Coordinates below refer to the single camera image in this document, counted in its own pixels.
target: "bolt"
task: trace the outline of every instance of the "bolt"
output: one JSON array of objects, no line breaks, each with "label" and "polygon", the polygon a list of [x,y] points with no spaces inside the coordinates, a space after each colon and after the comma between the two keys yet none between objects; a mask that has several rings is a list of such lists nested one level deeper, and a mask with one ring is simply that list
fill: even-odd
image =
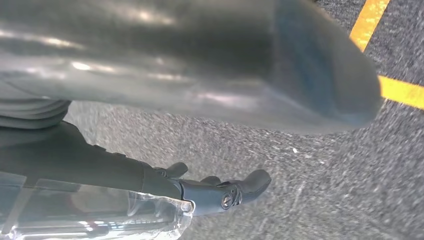
[{"label": "bolt", "polygon": [[233,198],[231,197],[229,193],[224,194],[221,200],[222,208],[225,210],[229,209],[231,207],[232,201],[233,201]]}]

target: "transparent plastic cover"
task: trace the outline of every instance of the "transparent plastic cover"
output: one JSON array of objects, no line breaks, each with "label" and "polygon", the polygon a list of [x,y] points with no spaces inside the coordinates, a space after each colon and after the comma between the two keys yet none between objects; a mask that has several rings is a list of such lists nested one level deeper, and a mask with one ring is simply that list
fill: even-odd
[{"label": "transparent plastic cover", "polygon": [[187,201],[11,176],[0,172],[0,240],[177,240],[193,217]]}]

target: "gray pavement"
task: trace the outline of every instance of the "gray pavement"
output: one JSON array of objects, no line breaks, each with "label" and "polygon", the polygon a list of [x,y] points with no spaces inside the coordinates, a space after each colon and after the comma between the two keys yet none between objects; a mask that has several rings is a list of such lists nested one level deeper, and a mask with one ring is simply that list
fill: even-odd
[{"label": "gray pavement", "polygon": [[[349,31],[365,0],[318,0]],[[424,1],[391,0],[365,53],[384,76],[424,86]],[[184,240],[424,239],[424,111],[387,101],[366,129],[300,136],[102,103],[66,118],[86,139],[188,177],[273,177],[257,202],[197,217]]]}]

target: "yellow lane marking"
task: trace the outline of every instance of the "yellow lane marking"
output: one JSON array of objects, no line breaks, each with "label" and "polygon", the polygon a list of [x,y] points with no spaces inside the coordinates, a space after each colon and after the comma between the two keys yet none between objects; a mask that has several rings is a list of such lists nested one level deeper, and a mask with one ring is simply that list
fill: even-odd
[{"label": "yellow lane marking", "polygon": [[379,76],[384,98],[424,110],[424,87]]},{"label": "yellow lane marking", "polygon": [[[390,0],[366,0],[350,33],[350,39],[363,52],[370,42]],[[424,110],[424,87],[405,81],[378,76],[381,95],[392,101]]]},{"label": "yellow lane marking", "polygon": [[390,0],[367,0],[359,13],[350,38],[363,52],[370,42]]}]

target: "clear plastic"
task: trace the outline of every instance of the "clear plastic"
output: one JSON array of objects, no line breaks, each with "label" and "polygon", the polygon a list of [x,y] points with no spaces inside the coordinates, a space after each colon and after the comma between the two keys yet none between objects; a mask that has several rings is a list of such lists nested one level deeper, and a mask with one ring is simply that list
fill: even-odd
[{"label": "clear plastic", "polygon": [[26,188],[1,176],[0,205],[13,210],[0,210],[0,240],[177,240],[193,217],[187,201],[44,179]]}]

